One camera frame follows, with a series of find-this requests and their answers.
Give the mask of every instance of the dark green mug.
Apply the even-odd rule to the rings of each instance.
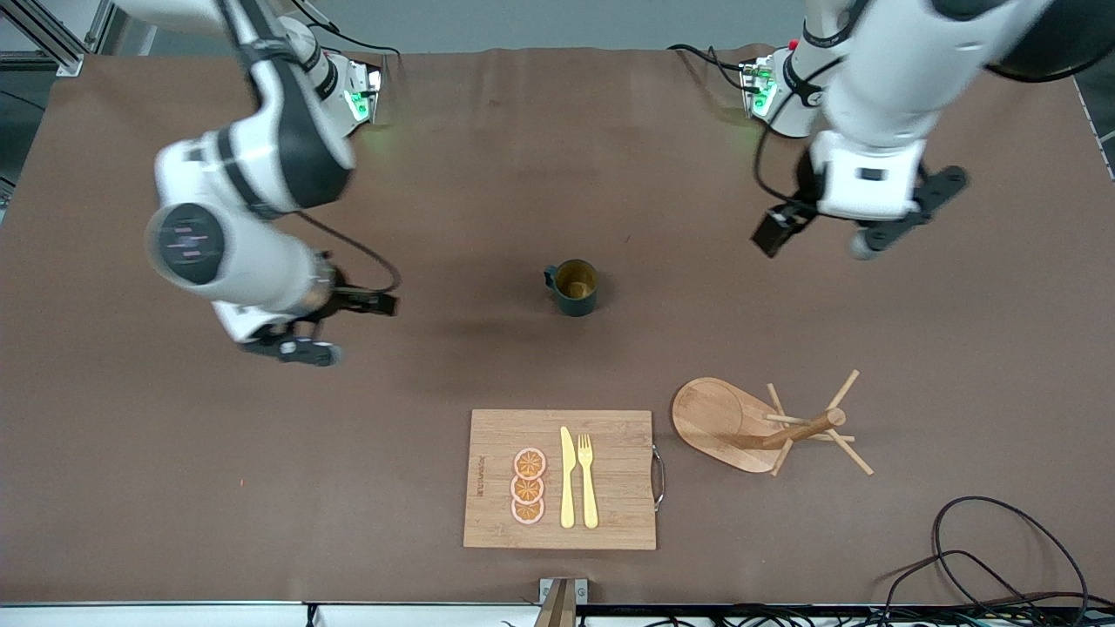
[[[588,316],[597,308],[597,269],[588,261],[570,259],[556,268],[546,266],[543,274],[562,314]]]

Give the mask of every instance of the cutting board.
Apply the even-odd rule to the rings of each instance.
[[[592,482],[600,525],[584,527],[581,467],[573,471],[576,524],[561,527],[562,426],[592,436]],[[534,524],[511,515],[512,462],[533,446],[546,456],[545,513]],[[641,549],[657,546],[651,491],[650,412],[474,409],[468,443],[465,547]]]

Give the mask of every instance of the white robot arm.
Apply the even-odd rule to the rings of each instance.
[[[1090,17],[1098,33],[1087,51],[1093,56],[1109,46],[1103,37],[1109,40],[1115,26],[1115,3],[1107,0],[807,0],[806,6],[796,49],[778,50],[747,69],[747,81],[758,89],[747,105],[774,132],[804,136],[818,110],[831,125],[803,155],[798,192],[768,211],[753,237],[769,257],[817,214],[862,226],[852,241],[859,259],[874,258],[928,222],[967,184],[959,167],[930,175],[920,166],[925,136],[941,110],[988,64],[1032,57],[1021,49],[1024,41],[1029,48],[1045,45],[1041,54],[1055,57],[1048,37],[1029,41],[1029,35],[1040,39],[1043,32],[1064,30],[1049,22],[1066,13],[1082,21]]]
[[[353,168],[343,138],[349,122],[330,116],[312,85],[314,69],[331,61],[318,48],[323,60],[307,62],[313,57],[295,51],[303,47],[298,29],[277,19],[265,0],[171,4],[187,6],[198,9],[191,13],[194,26],[212,18],[210,6],[217,9],[260,106],[245,119],[159,152],[162,208],[147,233],[152,263],[172,283],[213,301],[245,350],[332,365],[337,347],[298,336],[294,325],[317,326],[340,310],[394,315],[396,300],[347,284],[323,253],[270,224],[337,200]]]

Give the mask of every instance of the table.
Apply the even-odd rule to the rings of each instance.
[[[0,231],[0,599],[510,601],[575,575],[603,602],[880,601],[967,493],[1029,511],[1115,589],[1115,190],[1072,83],[979,78],[927,153],[970,189],[871,263],[836,221],[774,261],[749,243],[772,204],[759,129],[691,58],[416,55],[386,86],[350,189],[314,215],[401,268],[401,312],[330,319],[348,358],[316,369],[241,353],[145,258],[157,149],[251,112],[233,61],[90,57],[58,81]],[[774,185],[801,146],[772,142]],[[583,319],[542,284],[573,257],[603,273]],[[852,368],[870,479],[824,443],[741,473],[670,426],[695,377],[773,382],[812,415]],[[659,550],[462,548],[477,407],[651,409]],[[1024,589],[1074,582],[990,510],[946,542]],[[932,573],[900,599],[959,600]]]

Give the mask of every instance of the orange slice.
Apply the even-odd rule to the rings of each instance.
[[[546,456],[537,448],[523,448],[515,455],[515,474],[520,479],[537,479],[546,470]]]
[[[534,524],[535,522],[542,520],[542,514],[545,513],[546,505],[545,501],[539,501],[537,503],[531,503],[524,505],[515,501],[511,502],[511,515],[515,517],[515,520],[522,522],[523,524]]]
[[[516,476],[511,480],[511,498],[515,500],[516,503],[522,503],[524,505],[530,505],[537,503],[542,500],[542,492],[545,490],[545,485],[542,484],[541,479],[523,479]]]

